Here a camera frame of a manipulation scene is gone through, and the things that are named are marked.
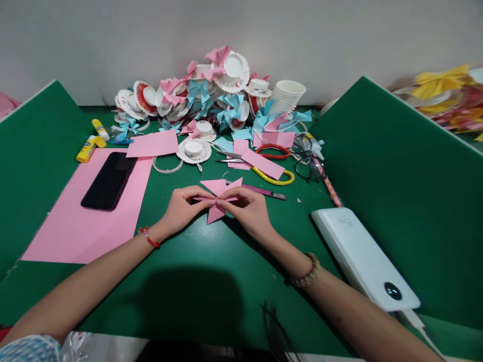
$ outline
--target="scissor blade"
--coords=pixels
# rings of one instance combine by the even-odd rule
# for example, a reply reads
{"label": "scissor blade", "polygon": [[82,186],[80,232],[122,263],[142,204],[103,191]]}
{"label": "scissor blade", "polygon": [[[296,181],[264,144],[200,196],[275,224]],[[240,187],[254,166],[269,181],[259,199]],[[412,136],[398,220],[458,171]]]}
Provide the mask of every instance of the scissor blade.
{"label": "scissor blade", "polygon": [[230,162],[230,163],[239,163],[239,162],[244,162],[241,158],[229,158],[229,159],[226,159],[226,160],[216,160],[215,162],[223,162],[223,163],[226,163],[226,162]]}
{"label": "scissor blade", "polygon": [[226,151],[218,151],[218,153],[224,154],[225,156],[231,157],[231,158],[241,158],[242,156],[237,154],[237,153],[231,153],[231,152],[226,152]]}

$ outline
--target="scissors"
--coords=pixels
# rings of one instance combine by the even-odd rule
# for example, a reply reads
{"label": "scissors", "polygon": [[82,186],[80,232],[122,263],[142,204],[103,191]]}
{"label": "scissors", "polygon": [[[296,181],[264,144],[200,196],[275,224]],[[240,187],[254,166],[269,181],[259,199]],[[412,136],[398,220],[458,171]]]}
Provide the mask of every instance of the scissors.
{"label": "scissors", "polygon": [[[284,154],[283,155],[271,155],[271,154],[266,154],[266,153],[260,153],[260,151],[262,151],[265,148],[276,148],[276,149],[281,150]],[[229,163],[244,162],[242,160],[242,156],[237,154],[237,153],[218,151],[218,150],[216,150],[216,151],[218,153],[221,153],[221,154],[224,154],[228,157],[231,157],[231,159],[216,160],[216,162],[224,162],[224,163],[227,163],[227,162],[229,162]],[[263,145],[263,146],[261,146],[257,149],[256,153],[258,153],[260,156],[263,156],[265,158],[272,158],[272,159],[287,159],[288,157],[290,157],[290,151],[287,148],[279,146],[279,145],[275,145],[275,144]],[[274,185],[285,186],[285,185],[291,184],[295,180],[295,175],[288,170],[284,170],[283,173],[285,175],[289,176],[290,179],[287,180],[287,181],[278,181],[278,180],[275,180],[271,177],[268,177],[267,175],[265,175],[263,172],[261,172],[255,166],[253,166],[252,169],[253,169],[253,171],[255,171],[258,174],[258,176],[263,178],[266,182],[269,182],[269,183],[274,184]]]}

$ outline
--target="red bracelet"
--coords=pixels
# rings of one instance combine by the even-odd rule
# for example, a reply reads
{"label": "red bracelet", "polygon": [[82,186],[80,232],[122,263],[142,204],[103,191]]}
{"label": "red bracelet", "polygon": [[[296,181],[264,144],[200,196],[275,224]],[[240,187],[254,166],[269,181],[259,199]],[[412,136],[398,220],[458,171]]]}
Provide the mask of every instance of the red bracelet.
{"label": "red bracelet", "polygon": [[144,236],[146,237],[146,239],[149,241],[149,243],[154,246],[155,248],[159,248],[161,243],[155,243],[154,241],[151,240],[151,238],[149,237],[149,235],[147,234],[147,230],[149,229],[148,226],[144,227],[144,228],[139,228],[137,229],[137,233],[140,234],[140,233],[144,233]]}

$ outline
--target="white wall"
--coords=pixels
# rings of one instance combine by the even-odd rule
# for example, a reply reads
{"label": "white wall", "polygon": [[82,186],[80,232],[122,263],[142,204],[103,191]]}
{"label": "white wall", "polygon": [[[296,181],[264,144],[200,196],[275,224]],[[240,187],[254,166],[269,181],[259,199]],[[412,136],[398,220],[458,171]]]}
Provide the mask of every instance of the white wall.
{"label": "white wall", "polygon": [[24,101],[58,79],[79,105],[158,85],[228,44],[272,85],[306,85],[302,104],[360,76],[388,86],[483,61],[481,0],[1,0],[0,90]]}

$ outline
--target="stack of paper cups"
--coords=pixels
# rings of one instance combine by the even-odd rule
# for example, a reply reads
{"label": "stack of paper cups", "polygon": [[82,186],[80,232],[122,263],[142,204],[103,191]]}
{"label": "stack of paper cups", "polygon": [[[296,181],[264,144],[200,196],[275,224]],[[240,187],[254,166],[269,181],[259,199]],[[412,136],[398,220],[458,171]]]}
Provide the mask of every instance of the stack of paper cups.
{"label": "stack of paper cups", "polygon": [[274,102],[268,111],[268,115],[292,112],[306,90],[303,85],[292,80],[279,81],[273,88],[272,98]]}

